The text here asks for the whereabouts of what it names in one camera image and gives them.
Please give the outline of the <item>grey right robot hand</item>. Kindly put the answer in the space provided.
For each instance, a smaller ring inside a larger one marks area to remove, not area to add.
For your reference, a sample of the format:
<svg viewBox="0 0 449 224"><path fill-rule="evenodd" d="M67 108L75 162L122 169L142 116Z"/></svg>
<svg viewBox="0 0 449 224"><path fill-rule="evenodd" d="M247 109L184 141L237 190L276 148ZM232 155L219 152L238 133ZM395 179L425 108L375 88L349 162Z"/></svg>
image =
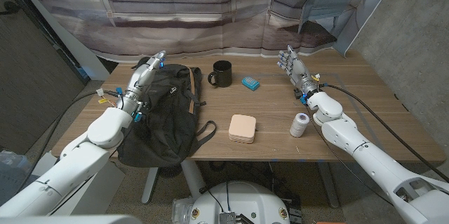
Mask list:
<svg viewBox="0 0 449 224"><path fill-rule="evenodd" d="M303 94L308 95L319 90L305 64L300 60L293 47L288 45L287 51L279 51L277 65L290 77L292 84Z"/></svg>

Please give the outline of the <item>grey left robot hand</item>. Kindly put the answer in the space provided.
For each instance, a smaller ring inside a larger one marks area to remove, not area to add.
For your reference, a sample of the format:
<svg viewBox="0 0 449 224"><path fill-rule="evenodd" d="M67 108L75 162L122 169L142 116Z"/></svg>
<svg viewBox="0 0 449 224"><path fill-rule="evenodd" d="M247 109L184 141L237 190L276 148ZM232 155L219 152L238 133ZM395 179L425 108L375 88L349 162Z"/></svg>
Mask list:
<svg viewBox="0 0 449 224"><path fill-rule="evenodd" d="M152 57L143 57L139 60L137 65L133 67L135 71L128 82L126 90L117 103L118 108L121 108L128 114L136 111L144 93L144 88L151 85L156 71L161 68L161 63L165 60L165 57L166 51L160 51Z"/></svg>

